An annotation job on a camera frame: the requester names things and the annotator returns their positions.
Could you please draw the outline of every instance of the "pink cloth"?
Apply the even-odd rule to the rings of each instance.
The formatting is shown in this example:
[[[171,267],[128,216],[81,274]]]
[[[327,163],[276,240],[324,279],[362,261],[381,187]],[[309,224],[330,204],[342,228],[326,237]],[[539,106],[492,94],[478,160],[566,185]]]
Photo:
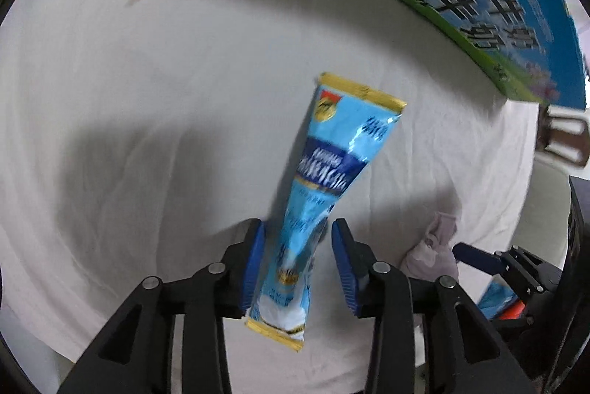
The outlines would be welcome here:
[[[402,260],[402,272],[406,276],[424,281],[435,281],[444,275],[458,281],[457,263],[448,246],[456,232],[457,218],[444,212],[436,212],[423,240]]]

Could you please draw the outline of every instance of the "red and gold logo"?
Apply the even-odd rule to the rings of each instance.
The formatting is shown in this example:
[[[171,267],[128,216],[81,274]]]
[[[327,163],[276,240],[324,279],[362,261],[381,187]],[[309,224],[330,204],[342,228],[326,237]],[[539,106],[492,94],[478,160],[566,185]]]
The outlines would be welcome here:
[[[336,114],[336,105],[341,99],[342,96],[339,96],[338,94],[331,93],[325,89],[322,90],[322,94],[320,94],[320,99],[316,104],[316,110],[313,114],[315,120],[322,122],[334,117],[334,114]]]

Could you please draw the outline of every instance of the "white backdrop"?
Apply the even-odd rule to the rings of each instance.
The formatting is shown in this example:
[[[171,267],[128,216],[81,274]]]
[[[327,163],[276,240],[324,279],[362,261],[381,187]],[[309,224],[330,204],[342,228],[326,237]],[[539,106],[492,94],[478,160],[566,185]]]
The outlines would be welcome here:
[[[144,276],[190,276],[248,217],[282,215],[323,71],[408,102],[333,212],[398,263],[434,212],[454,241],[505,248],[529,183],[537,106],[397,0],[16,0],[0,27],[5,301],[76,360]],[[461,266],[478,298],[487,276]],[[299,354],[226,324],[236,393],[355,392],[371,320],[318,248]]]

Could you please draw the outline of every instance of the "orange part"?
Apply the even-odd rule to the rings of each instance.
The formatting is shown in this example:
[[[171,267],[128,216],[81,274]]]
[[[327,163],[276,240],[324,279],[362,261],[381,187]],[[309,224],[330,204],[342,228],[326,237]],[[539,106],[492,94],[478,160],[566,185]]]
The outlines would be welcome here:
[[[524,311],[524,303],[522,301],[516,301],[502,314],[498,316],[498,319],[518,319]]]

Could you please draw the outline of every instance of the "black metal bracket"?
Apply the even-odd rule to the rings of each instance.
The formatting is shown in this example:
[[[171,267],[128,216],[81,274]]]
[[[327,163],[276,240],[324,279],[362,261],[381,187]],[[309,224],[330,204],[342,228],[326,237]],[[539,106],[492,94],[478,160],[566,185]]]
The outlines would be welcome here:
[[[519,319],[493,322],[544,394],[588,391],[590,379],[590,182],[570,177],[568,252],[563,272],[526,249],[489,254],[458,244],[457,260],[499,274],[525,304]]]
[[[365,393],[414,392],[413,314],[423,314],[427,393],[536,392],[455,279],[406,278],[355,242],[344,219],[332,226],[332,247],[348,305],[357,317],[375,317]]]
[[[175,316],[184,314],[182,389],[230,394],[223,318],[250,307],[264,251],[264,225],[250,220],[244,240],[221,262],[189,279],[149,277],[97,334],[58,394],[167,394]]]

